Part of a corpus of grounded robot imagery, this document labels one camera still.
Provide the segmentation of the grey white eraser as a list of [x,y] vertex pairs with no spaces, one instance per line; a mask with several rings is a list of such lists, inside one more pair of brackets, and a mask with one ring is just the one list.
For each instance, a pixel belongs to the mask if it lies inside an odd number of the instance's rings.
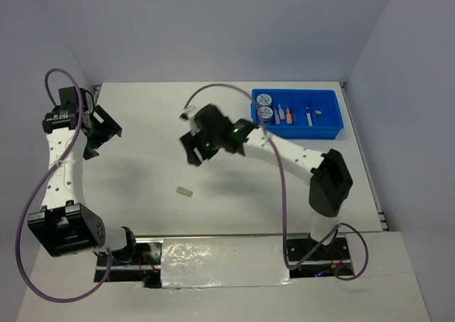
[[191,197],[193,195],[193,191],[180,186],[176,188],[176,192],[187,197]]

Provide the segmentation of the blue cleaning gel jar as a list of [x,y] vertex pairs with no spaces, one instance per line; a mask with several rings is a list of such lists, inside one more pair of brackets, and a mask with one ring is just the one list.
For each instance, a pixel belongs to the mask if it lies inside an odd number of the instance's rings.
[[260,124],[272,125],[274,123],[274,110],[268,106],[260,106],[257,110],[257,120]]

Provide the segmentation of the blue whiteboard marker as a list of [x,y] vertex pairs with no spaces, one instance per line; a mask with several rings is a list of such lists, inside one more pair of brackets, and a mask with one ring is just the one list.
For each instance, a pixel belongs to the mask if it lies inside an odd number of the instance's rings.
[[314,125],[314,119],[313,119],[314,111],[310,107],[306,107],[306,118],[308,125],[312,127]]

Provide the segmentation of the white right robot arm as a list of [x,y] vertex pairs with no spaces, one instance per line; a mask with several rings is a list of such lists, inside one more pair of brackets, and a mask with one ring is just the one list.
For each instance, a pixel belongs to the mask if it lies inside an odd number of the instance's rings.
[[200,166],[219,150],[258,159],[296,176],[309,186],[309,205],[314,211],[309,251],[325,259],[334,249],[327,236],[338,223],[343,201],[348,197],[353,179],[340,152],[326,153],[298,146],[275,134],[264,132],[259,124],[247,119],[235,123],[214,104],[201,109],[185,108],[180,119],[189,124],[188,133],[180,137],[187,162]]

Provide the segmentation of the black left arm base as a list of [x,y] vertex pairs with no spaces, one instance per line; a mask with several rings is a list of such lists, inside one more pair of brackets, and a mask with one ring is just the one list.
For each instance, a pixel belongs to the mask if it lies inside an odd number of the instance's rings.
[[112,265],[106,282],[131,282],[148,289],[160,289],[164,241],[137,239],[128,227],[124,230],[126,245],[112,252]]

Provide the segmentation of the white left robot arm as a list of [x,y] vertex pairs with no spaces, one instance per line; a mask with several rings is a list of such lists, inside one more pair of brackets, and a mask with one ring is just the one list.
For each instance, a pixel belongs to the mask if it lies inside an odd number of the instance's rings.
[[65,87],[60,104],[45,115],[43,131],[53,173],[45,180],[41,208],[28,215],[28,228],[52,257],[109,248],[118,262],[131,264],[139,246],[127,226],[106,227],[88,208],[83,193],[82,163],[98,156],[98,149],[122,128],[99,105],[90,109],[89,92]]

